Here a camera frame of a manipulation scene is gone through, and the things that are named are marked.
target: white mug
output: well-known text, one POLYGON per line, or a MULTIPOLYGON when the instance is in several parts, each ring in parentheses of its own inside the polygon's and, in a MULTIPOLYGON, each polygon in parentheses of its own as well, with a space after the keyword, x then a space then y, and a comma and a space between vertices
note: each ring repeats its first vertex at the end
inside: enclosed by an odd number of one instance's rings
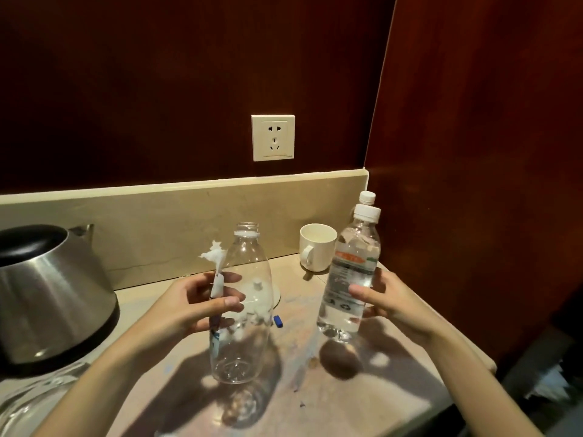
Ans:
POLYGON ((304 225, 300 230, 300 263, 309 271, 324 271, 332 262, 338 233, 324 224, 304 225))

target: wall socket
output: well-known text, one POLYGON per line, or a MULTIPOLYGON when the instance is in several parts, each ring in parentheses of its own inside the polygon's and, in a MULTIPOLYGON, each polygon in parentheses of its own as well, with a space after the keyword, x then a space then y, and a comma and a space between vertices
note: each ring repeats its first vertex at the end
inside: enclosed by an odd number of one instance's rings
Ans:
POLYGON ((252 115, 253 161, 290 160, 295 140, 295 115, 252 115))

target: hand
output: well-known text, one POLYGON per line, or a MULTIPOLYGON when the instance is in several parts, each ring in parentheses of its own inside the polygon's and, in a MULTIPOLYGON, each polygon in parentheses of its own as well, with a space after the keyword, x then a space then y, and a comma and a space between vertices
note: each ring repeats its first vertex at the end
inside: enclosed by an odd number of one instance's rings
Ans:
MULTIPOLYGON (((223 273, 225 283, 241 276, 223 273)), ((241 312, 245 295, 229 286, 225 297, 209 300, 215 272, 196 274, 174 281, 152 307, 106 352, 129 357, 141 372, 160 362, 178 342, 190 334, 209 329, 209 316, 227 311, 241 312)), ((226 326, 232 319, 222 319, 226 326)))
POLYGON ((386 317, 422 347, 428 346, 439 333, 451 329, 442 317, 391 271, 377 268, 372 289, 352 284, 349 292, 355 299, 373 305, 364 309, 363 317, 386 317))

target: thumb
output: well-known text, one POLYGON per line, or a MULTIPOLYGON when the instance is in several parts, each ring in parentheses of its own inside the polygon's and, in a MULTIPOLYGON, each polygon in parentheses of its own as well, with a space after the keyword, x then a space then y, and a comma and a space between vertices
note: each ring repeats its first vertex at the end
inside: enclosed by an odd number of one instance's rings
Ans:
POLYGON ((378 291, 372 290, 371 288, 368 288, 368 286, 351 284, 348 287, 348 292, 354 299, 358 299, 359 301, 365 303, 370 303, 375 307, 383 308, 387 311, 390 310, 385 295, 383 293, 379 293, 378 291))
POLYGON ((242 310, 243 304, 239 302, 237 296, 221 297, 190 305, 183 320, 190 324, 205 317, 221 315, 227 311, 240 312, 242 310))

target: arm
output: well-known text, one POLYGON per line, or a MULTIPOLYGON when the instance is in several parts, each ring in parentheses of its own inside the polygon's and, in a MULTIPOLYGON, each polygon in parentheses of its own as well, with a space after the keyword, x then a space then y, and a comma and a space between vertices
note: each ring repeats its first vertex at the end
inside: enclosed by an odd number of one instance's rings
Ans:
POLYGON ((464 339, 395 273, 376 270, 373 288, 351 285, 350 294, 372 304, 364 317, 383 316, 421 345, 476 436, 540 437, 464 339))
MULTIPOLYGON (((34 437, 103 437, 138 379, 189 334, 208 330, 208 317, 243 310, 245 296, 208 300, 214 273, 174 282, 134 325, 75 383, 34 437)), ((225 273, 225 282, 240 276, 225 273)))

